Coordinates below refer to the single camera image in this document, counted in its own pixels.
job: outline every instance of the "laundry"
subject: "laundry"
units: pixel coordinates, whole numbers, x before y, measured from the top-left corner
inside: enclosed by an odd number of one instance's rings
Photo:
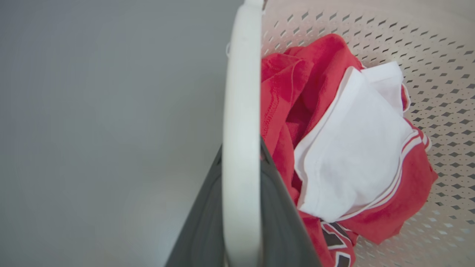
[[[410,107],[410,99],[405,87],[400,85],[402,77],[387,76],[394,74],[388,70],[395,68],[398,70],[399,66],[391,63],[365,69],[345,41],[334,34],[307,47],[290,48],[262,59],[261,135],[294,203],[303,207],[299,214],[324,266],[335,266],[340,258],[346,261],[342,255],[346,255],[350,264],[354,262],[352,248],[342,245],[329,249],[324,237],[331,232],[328,225],[332,221],[338,222],[333,224],[341,226],[342,232],[354,237],[353,246],[358,235],[379,243],[397,234],[403,222],[422,207],[437,178],[426,155],[430,140],[402,117],[403,111]],[[358,90],[354,90],[358,83],[353,81],[361,82]],[[339,105],[340,101],[357,105]],[[379,111],[391,114],[390,118],[383,113],[371,114],[367,103],[377,104]],[[350,113],[348,117],[338,115],[341,110],[340,114]],[[350,127],[371,131],[362,134]],[[389,129],[392,129],[390,135],[386,136]],[[338,147],[341,143],[335,141],[334,135],[345,145],[354,145],[350,150],[354,158],[345,158],[346,147]],[[370,146],[368,142],[374,138],[380,147]],[[377,184],[364,178],[371,168],[380,166],[366,162],[360,173],[347,169],[360,163],[351,159],[374,156],[371,153],[385,155],[388,161],[384,170],[377,169],[377,175],[371,174]],[[315,173],[321,178],[329,164],[333,164],[331,171],[336,170],[343,177],[338,182],[344,188],[331,191],[322,184],[308,187]],[[355,187],[348,190],[345,181],[351,179],[363,183],[357,184],[360,185],[357,190]],[[329,212],[327,221],[312,215],[313,210]]]

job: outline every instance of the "basket hole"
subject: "basket hole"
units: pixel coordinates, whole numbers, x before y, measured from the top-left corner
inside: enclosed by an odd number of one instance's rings
[[[302,20],[304,20],[306,17],[308,17],[308,11],[305,12],[305,14],[302,15]]]
[[[316,19],[315,19],[315,20],[318,20],[318,19],[321,18],[322,16],[323,16],[323,12],[320,13],[320,14],[318,14],[318,15],[316,16]]]

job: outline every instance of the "red fabric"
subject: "red fabric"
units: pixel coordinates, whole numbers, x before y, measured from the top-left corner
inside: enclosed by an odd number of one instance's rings
[[[294,203],[298,201],[302,186],[294,172],[294,148],[326,112],[350,66],[363,69],[345,41],[335,34],[322,37],[307,47],[290,48],[283,54],[272,54],[262,60],[261,135]],[[409,100],[403,88],[401,97],[406,107]],[[347,231],[353,237],[350,238],[353,246],[358,234],[375,242],[397,234],[404,220],[425,203],[434,172],[424,144],[411,151],[404,163],[401,184],[388,203],[342,223],[353,231]],[[350,255],[351,264],[354,263],[351,246],[329,250],[320,219],[303,212],[299,214],[324,267],[335,266],[338,253]]]

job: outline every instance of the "laundry basket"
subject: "laundry basket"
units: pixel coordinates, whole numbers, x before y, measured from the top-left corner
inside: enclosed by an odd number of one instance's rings
[[[341,35],[367,67],[397,61],[406,117],[432,141],[439,174],[425,206],[355,266],[475,266],[475,1],[269,0],[261,56]]]

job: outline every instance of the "white fabric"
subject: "white fabric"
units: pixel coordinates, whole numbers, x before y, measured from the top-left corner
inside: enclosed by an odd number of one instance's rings
[[[402,117],[402,74],[395,66],[347,69],[332,104],[295,148],[303,181],[299,210],[334,222],[394,189],[403,145],[417,134]]]

